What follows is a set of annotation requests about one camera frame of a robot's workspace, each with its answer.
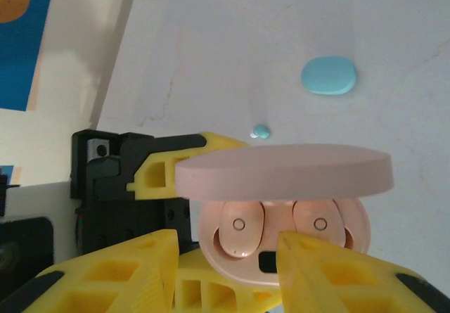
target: pink earbud case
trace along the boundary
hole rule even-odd
[[[393,187],[390,155],[300,144],[216,151],[176,164],[176,192],[204,201],[200,248],[221,274],[278,286],[278,233],[296,231],[367,253],[370,223],[358,197]]]

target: earbud case lid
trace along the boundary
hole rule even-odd
[[[176,192],[193,200],[320,200],[370,196],[394,186],[388,153],[338,144],[215,151],[175,168]]]

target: crack on wall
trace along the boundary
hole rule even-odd
[[[148,121],[159,121],[164,119],[164,117],[166,116],[166,109],[167,106],[169,105],[170,102],[170,98],[172,97],[172,92],[174,89],[174,85],[175,85],[175,80],[178,77],[178,75],[180,75],[185,67],[184,67],[184,62],[183,62],[183,53],[181,50],[182,47],[182,43],[183,43],[183,32],[180,30],[178,32],[178,35],[176,37],[176,56],[178,58],[178,68],[174,71],[174,73],[172,74],[171,78],[170,78],[170,82],[169,82],[169,91],[167,92],[167,95],[165,97],[165,102],[162,104],[162,114],[161,115],[156,115],[156,116],[146,116],[142,122],[140,123],[140,127],[143,127],[144,124]]]
[[[417,151],[413,146],[410,146],[409,144],[405,143],[403,141],[403,139],[401,139],[400,137],[398,137],[395,133],[393,133],[390,129],[388,129],[382,122],[378,122],[378,124],[388,133],[390,134],[390,136],[392,136],[392,138],[398,142],[399,144],[401,144],[402,146],[404,146],[405,148],[407,148],[415,157],[417,157],[418,159],[418,164],[419,164],[419,168],[418,168],[418,175],[419,175],[419,179],[420,182],[422,183],[422,185],[425,187],[425,190],[428,192],[428,194],[430,196],[432,196],[433,198],[437,197],[437,194],[435,192],[435,190],[431,187],[428,178],[425,176],[425,169],[427,167],[427,165],[423,162],[424,157],[423,154],[420,153],[419,151]]]
[[[446,41],[444,41],[444,42],[438,44],[437,47],[436,47],[435,53],[434,53],[431,57],[426,58],[424,61],[422,61],[422,62],[419,63],[418,65],[412,67],[412,68],[409,70],[409,72],[411,72],[412,70],[418,69],[418,68],[421,67],[422,65],[424,65],[424,64],[426,64],[426,63],[429,63],[431,60],[434,60],[434,59],[438,58],[438,57],[441,55],[441,53],[443,52],[444,48],[446,48],[446,46],[448,46],[448,45],[450,45],[450,39],[448,39],[448,40],[446,40]]]

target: black plastic mount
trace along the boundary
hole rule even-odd
[[[90,129],[73,134],[70,195],[82,200],[76,210],[79,254],[161,229],[177,230],[180,253],[198,248],[191,238],[188,200],[135,200],[126,187],[149,155],[206,142],[200,134],[155,138]]]
[[[5,215],[6,210],[6,189],[8,188],[7,181],[8,176],[1,174],[0,169],[0,217]]]
[[[53,271],[31,279],[4,301],[0,302],[0,312],[22,313],[63,276],[64,272]]]
[[[428,281],[403,273],[396,274],[396,277],[433,311],[438,313],[450,312],[450,298]]]
[[[0,222],[0,301],[52,264],[53,225],[48,218]]]

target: white surface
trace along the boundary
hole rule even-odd
[[[387,151],[396,187],[364,200],[370,254],[450,295],[449,49],[450,0],[135,0],[99,129]],[[299,83],[325,54],[354,59],[349,94]],[[251,139],[263,121],[272,138]]]
[[[68,180],[70,137],[91,125],[102,73],[120,42],[121,5],[51,0],[33,81],[36,110],[0,109],[0,165],[21,167],[22,185]]]

